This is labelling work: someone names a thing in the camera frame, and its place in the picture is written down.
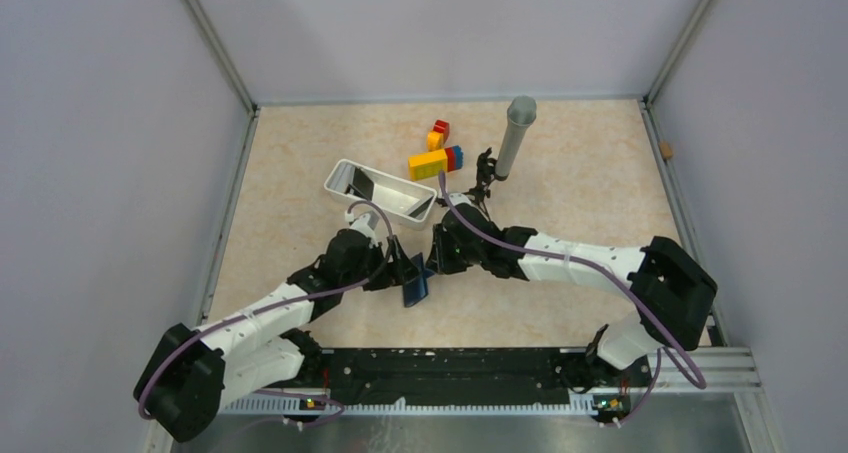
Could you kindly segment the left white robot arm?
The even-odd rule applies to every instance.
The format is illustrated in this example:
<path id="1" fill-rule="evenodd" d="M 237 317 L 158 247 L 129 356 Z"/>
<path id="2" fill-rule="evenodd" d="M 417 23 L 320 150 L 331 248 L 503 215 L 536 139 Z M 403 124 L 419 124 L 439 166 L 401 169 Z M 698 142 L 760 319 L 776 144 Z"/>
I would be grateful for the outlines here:
<path id="1" fill-rule="evenodd" d="M 216 322 L 167 329 L 133 390 L 139 415 L 185 442 L 256 390 L 287 380 L 314 383 L 321 361 L 303 326 L 338 306 L 348 291 L 388 289 L 420 275 L 395 234 L 377 239 L 379 218 L 375 212 L 355 218 L 323 254 L 253 304 Z"/>

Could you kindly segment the blue leather card holder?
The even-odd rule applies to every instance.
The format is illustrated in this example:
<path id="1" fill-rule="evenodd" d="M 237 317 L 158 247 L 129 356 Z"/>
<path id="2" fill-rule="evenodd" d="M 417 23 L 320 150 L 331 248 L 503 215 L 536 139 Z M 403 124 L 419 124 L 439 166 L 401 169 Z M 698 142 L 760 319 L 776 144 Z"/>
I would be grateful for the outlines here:
<path id="1" fill-rule="evenodd" d="M 411 261 L 418 268 L 418 276 L 402 286 L 403 306 L 405 308 L 416 306 L 429 295 L 428 280 L 436 275 L 435 271 L 426 266 L 422 253 L 414 255 Z"/>

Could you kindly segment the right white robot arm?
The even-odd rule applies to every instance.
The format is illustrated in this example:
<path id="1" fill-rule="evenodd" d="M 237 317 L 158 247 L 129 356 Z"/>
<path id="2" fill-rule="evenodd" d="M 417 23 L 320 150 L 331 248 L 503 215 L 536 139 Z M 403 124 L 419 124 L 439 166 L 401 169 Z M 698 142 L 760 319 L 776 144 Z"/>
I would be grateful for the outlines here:
<path id="1" fill-rule="evenodd" d="M 715 280 L 675 240 L 643 247 L 599 246 L 524 226 L 498 227 L 463 194 L 444 202 L 432 227 L 426 265 L 440 275 L 478 266 L 500 279 L 562 282 L 618 295 L 633 312 L 601 327 L 587 348 L 586 370 L 612 385 L 637 359 L 664 352 L 696 388 L 707 385 L 691 357 L 718 292 Z"/>

